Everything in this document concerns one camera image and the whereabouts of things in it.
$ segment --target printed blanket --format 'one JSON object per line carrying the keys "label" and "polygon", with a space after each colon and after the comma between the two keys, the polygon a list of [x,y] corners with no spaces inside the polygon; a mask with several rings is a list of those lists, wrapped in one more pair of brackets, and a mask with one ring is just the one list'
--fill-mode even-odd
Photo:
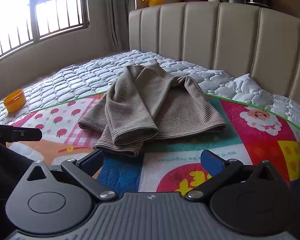
{"label": "printed blanket", "polygon": [[[84,157],[93,151],[101,133],[80,129],[77,123],[102,95],[20,117],[11,124],[41,129],[42,140],[15,142],[9,148],[47,165]],[[208,99],[228,125],[224,132],[147,142],[136,158],[105,155],[104,165],[94,178],[119,194],[180,191],[184,195],[211,177],[200,163],[201,152],[209,149],[226,160],[236,158],[244,164],[270,160],[284,181],[293,186],[300,176],[300,128],[267,110]]]}

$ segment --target striped shirt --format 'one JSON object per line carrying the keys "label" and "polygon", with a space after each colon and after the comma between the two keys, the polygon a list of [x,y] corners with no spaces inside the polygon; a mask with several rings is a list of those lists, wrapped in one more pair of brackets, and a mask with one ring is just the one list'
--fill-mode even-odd
{"label": "striped shirt", "polygon": [[97,148],[131,157],[146,140],[220,132],[227,126],[192,77],[172,76],[157,62],[125,67],[78,124],[102,132]]}

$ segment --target green trim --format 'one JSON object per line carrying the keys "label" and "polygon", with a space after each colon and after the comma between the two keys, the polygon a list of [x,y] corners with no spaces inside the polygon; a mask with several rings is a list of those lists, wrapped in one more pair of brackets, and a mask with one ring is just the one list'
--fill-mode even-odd
{"label": "green trim", "polygon": [[[30,113],[33,113],[33,112],[37,112],[37,111],[40,111],[40,110],[44,110],[44,109],[47,109],[47,108],[51,108],[51,107],[55,107],[55,106],[60,106],[60,105],[63,105],[63,104],[66,104],[66,103],[69,103],[71,101],[77,101],[79,99],[82,99],[82,98],[87,98],[87,97],[91,97],[91,96],[95,96],[95,95],[99,95],[99,94],[103,94],[103,93],[106,93],[107,91],[103,91],[103,92],[99,92],[99,93],[95,93],[95,94],[91,94],[91,95],[88,95],[88,96],[84,96],[84,97],[80,97],[80,98],[76,98],[76,99],[70,99],[68,101],[65,101],[65,102],[62,102],[62,103],[57,103],[53,106],[47,106],[47,107],[43,107],[43,108],[39,108],[39,109],[36,109],[34,111],[31,111]],[[247,103],[244,103],[244,102],[240,102],[240,101],[235,101],[235,100],[232,100],[232,99],[229,99],[229,98],[223,98],[223,97],[219,97],[219,96],[216,96],[216,95],[211,95],[211,94],[208,94],[208,93],[204,93],[206,96],[208,97],[212,97],[212,98],[217,98],[217,99],[221,99],[221,100],[226,100],[226,101],[229,101],[229,102],[233,102],[233,103],[238,103],[238,104],[241,104],[241,105],[245,105],[245,106],[250,106],[250,107],[254,107],[256,109],[260,109],[260,110],[263,110],[265,112],[268,112],[270,114],[274,114],[282,119],[284,119],[285,121],[287,121],[288,123],[292,124],[295,128],[297,128],[299,131],[300,131],[300,127],[297,126],[295,123],[291,122],[290,120],[288,120],[287,118],[285,117],[282,117],[281,115],[279,114],[276,114],[274,112],[271,112],[267,109],[264,109],[260,106],[255,106],[255,105],[252,105],[252,104],[247,104]]]}
{"label": "green trim", "polygon": [[37,112],[37,111],[41,111],[41,110],[44,110],[44,109],[52,108],[52,107],[55,107],[55,106],[60,106],[60,105],[69,103],[69,102],[71,102],[71,101],[77,101],[77,100],[82,99],[82,98],[87,98],[87,97],[91,97],[91,96],[95,96],[95,95],[99,95],[99,94],[104,94],[104,93],[106,93],[106,92],[107,92],[107,91],[98,92],[98,93],[94,93],[94,94],[87,95],[87,96],[80,97],[80,98],[76,98],[76,99],[73,99],[73,98],[72,98],[72,99],[70,99],[70,100],[68,100],[68,101],[61,102],[61,103],[57,103],[57,104],[52,105],[52,106],[46,106],[46,107],[43,107],[43,108],[37,108],[36,110],[33,110],[33,111],[29,112],[28,114],[33,113],[33,112]]}
{"label": "green trim", "polygon": [[279,114],[276,114],[274,112],[271,112],[267,109],[264,109],[260,106],[255,106],[255,105],[252,105],[252,104],[248,104],[248,103],[244,103],[244,102],[241,102],[241,101],[235,101],[235,100],[232,100],[232,99],[229,99],[229,98],[223,98],[223,97],[219,97],[219,96],[216,96],[216,95],[211,95],[211,94],[208,94],[208,93],[204,93],[206,96],[208,97],[212,97],[212,98],[217,98],[217,99],[221,99],[221,100],[226,100],[226,101],[229,101],[229,102],[233,102],[233,103],[238,103],[238,104],[241,104],[241,105],[245,105],[245,106],[250,106],[250,107],[253,107],[253,108],[256,108],[256,109],[260,109],[262,111],[265,111],[265,112],[268,112],[269,114],[274,114],[284,120],[286,120],[288,123],[292,124],[295,128],[297,128],[299,131],[300,131],[300,127],[297,126],[295,123],[291,122],[290,120],[288,120],[287,118],[285,117],[282,117],[281,115]]}

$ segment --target bed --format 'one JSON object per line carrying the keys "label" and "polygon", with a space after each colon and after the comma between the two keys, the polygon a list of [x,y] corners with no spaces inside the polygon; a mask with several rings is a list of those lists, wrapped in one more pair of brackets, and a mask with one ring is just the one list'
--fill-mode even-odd
{"label": "bed", "polygon": [[[95,178],[118,193],[184,195],[209,178],[200,152],[210,149],[244,164],[269,159],[293,186],[300,173],[300,20],[248,5],[191,2],[135,10],[129,22],[129,52],[69,66],[25,88],[27,103],[13,115],[0,102],[0,124],[43,133],[40,142],[9,147],[48,165],[80,159],[100,135],[81,130],[79,118],[125,66],[157,60],[170,74],[196,80],[223,114],[226,132],[148,145],[134,159],[107,155]],[[265,119],[251,122],[249,113],[256,111]]]}

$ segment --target apple print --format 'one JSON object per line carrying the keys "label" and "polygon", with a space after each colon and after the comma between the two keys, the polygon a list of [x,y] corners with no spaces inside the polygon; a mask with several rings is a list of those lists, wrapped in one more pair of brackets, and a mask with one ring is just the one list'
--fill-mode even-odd
{"label": "apple print", "polygon": [[34,128],[37,128],[37,129],[42,129],[44,127],[43,124],[37,124]]}
{"label": "apple print", "polygon": [[51,110],[50,114],[57,113],[58,111],[59,111],[59,109],[58,109],[58,108],[54,108],[54,109],[52,109],[52,110]]}
{"label": "apple print", "polygon": [[40,118],[40,117],[42,117],[43,116],[43,114],[37,114],[35,117],[34,117],[34,119],[38,119],[38,118]]}
{"label": "apple print", "polygon": [[65,129],[65,128],[62,128],[62,129],[60,129],[58,132],[57,132],[57,137],[60,137],[60,136],[62,136],[62,135],[65,135],[67,133],[67,129]]}
{"label": "apple print", "polygon": [[73,110],[73,111],[71,112],[71,115],[75,115],[75,114],[78,114],[78,113],[80,113],[80,112],[81,112],[80,109],[75,109],[75,110]]}
{"label": "apple print", "polygon": [[71,102],[68,103],[68,106],[72,106],[74,104],[75,104],[75,101],[71,101]]}
{"label": "apple print", "polygon": [[56,118],[53,120],[53,122],[54,122],[54,123],[61,122],[62,119],[63,119],[62,116],[58,116],[58,117],[56,117]]}

